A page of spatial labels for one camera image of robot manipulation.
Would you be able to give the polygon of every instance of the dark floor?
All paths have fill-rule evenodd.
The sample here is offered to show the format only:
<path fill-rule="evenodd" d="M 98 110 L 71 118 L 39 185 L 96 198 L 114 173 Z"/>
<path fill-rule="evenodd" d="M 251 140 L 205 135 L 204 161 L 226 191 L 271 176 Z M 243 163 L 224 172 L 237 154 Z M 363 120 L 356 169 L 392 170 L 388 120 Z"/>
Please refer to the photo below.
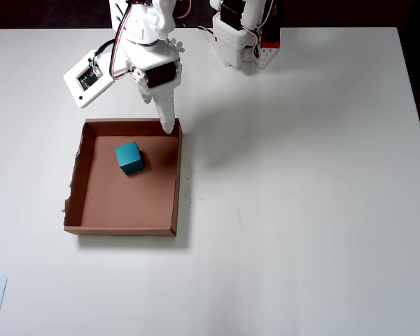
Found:
<path fill-rule="evenodd" d="M 420 117 L 420 0 L 282 0 L 283 27 L 398 27 Z M 188 0 L 177 0 L 175 16 Z M 192 0 L 177 27 L 211 26 L 209 0 Z M 0 0 L 0 29 L 107 28 L 109 0 Z"/>

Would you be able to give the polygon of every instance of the cube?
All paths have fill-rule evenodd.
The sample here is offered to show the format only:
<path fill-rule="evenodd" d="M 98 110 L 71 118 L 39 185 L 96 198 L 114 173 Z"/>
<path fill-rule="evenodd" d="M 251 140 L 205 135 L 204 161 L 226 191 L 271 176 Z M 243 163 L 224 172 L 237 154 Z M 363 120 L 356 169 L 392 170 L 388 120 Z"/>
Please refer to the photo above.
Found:
<path fill-rule="evenodd" d="M 139 147 L 135 142 L 129 142 L 125 145 L 115 148 L 118 164 L 126 175 L 132 174 L 145 167 L 140 156 Z"/>

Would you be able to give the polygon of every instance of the cardboard tray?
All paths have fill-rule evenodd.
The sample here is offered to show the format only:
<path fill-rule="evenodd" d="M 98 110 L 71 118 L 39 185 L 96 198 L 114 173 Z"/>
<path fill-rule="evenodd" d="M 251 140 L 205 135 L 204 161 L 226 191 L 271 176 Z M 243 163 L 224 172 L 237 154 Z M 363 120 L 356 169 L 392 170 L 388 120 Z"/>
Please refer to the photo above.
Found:
<path fill-rule="evenodd" d="M 115 148 L 135 141 L 146 168 L 131 175 Z M 158 119 L 94 119 L 83 127 L 65 201 L 64 229 L 75 235 L 175 235 L 182 130 Z"/>

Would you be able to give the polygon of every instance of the red component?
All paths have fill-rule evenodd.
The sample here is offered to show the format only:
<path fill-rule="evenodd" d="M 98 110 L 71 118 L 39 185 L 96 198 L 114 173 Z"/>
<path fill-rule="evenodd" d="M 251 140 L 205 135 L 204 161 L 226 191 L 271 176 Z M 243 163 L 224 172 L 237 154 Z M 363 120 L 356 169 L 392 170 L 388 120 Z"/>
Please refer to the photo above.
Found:
<path fill-rule="evenodd" d="M 271 13 L 269 14 L 270 18 L 273 18 L 275 16 L 275 12 L 277 11 L 277 4 L 272 5 Z"/>
<path fill-rule="evenodd" d="M 265 41 L 265 35 L 262 34 L 261 36 L 261 48 L 272 48 L 272 49 L 278 49 L 280 48 L 281 41 Z"/>

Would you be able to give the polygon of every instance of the red wire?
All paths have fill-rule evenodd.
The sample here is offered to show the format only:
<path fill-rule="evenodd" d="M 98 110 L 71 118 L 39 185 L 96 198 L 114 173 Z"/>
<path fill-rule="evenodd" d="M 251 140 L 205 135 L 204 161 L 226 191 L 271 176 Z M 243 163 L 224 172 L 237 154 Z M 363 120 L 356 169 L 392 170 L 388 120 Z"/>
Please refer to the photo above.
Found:
<path fill-rule="evenodd" d="M 191 1 L 192 0 L 189 0 L 189 2 L 188 2 L 188 9 L 185 12 L 185 14 L 183 14 L 181 16 L 177 16 L 177 17 L 175 17 L 175 19 L 183 19 L 185 16 L 187 16 L 188 14 L 190 14 L 190 11 L 191 11 Z"/>

